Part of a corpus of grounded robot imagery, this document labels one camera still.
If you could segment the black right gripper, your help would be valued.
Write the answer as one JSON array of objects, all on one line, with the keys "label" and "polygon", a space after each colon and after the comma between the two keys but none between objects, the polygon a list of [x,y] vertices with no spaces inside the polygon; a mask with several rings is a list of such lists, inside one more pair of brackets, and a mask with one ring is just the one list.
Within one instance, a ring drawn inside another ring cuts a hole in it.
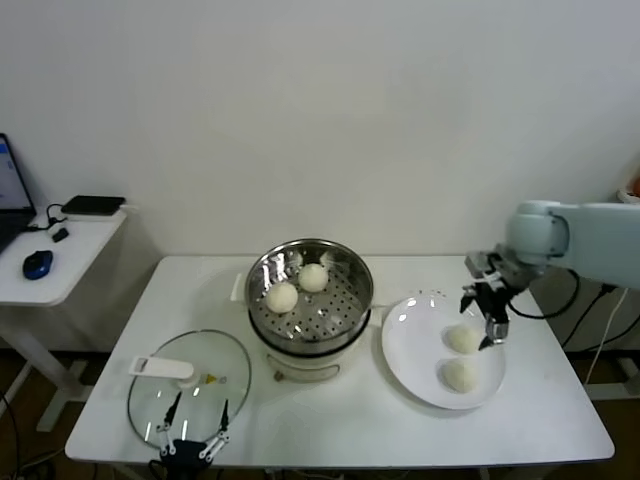
[{"label": "black right gripper", "polygon": [[492,319],[485,325],[485,336],[480,342],[479,351],[503,344],[506,340],[509,332],[506,308],[512,298],[512,291],[506,287],[493,289],[490,285],[476,285],[463,288],[459,312],[464,313],[476,300],[484,317]]}]

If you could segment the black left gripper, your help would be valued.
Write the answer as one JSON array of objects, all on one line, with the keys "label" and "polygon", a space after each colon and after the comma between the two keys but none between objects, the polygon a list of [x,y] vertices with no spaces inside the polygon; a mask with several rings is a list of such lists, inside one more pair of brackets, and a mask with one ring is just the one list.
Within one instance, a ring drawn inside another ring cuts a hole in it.
[{"label": "black left gripper", "polygon": [[179,391],[165,413],[163,422],[156,427],[160,440],[160,461],[168,468],[205,469],[206,460],[213,460],[229,442],[229,400],[226,399],[218,432],[207,444],[191,440],[173,440],[170,433],[182,392]]}]

